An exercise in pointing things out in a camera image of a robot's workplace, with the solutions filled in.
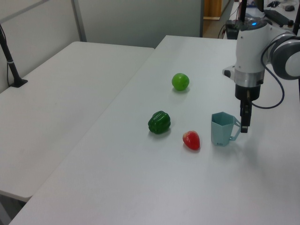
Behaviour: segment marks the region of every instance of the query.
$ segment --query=cubicle partition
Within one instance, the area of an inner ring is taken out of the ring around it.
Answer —
[[[74,0],[88,42],[156,48],[166,35],[202,37],[204,0]]]
[[[20,77],[79,41],[71,0],[2,0],[0,24]],[[6,58],[0,50],[0,92],[7,87]]]

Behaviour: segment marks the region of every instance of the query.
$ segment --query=green apple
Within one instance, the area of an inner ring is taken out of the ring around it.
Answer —
[[[188,84],[188,76],[182,73],[175,74],[172,79],[172,85],[176,90],[185,90],[188,87]]]

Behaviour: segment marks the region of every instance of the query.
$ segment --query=cup handle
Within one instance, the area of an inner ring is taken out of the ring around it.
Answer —
[[[230,141],[235,141],[240,134],[240,122],[234,117],[234,125],[239,127],[239,130],[236,132],[235,136],[230,136]]]

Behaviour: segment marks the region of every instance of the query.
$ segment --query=plastic toy fruit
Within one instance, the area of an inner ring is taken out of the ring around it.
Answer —
[[[184,133],[182,140],[192,150],[198,150],[200,148],[199,135],[193,130]]]
[[[189,78],[185,74],[175,74],[172,79],[172,85],[176,90],[185,90],[189,85]]]
[[[149,130],[157,135],[166,132],[170,125],[170,116],[164,111],[154,113],[148,122]]]

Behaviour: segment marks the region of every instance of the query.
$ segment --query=light blue cup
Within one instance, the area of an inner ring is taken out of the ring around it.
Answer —
[[[233,126],[239,127],[235,136],[231,136]],[[211,115],[211,142],[217,146],[226,146],[235,141],[240,134],[240,122],[232,115],[219,112]]]

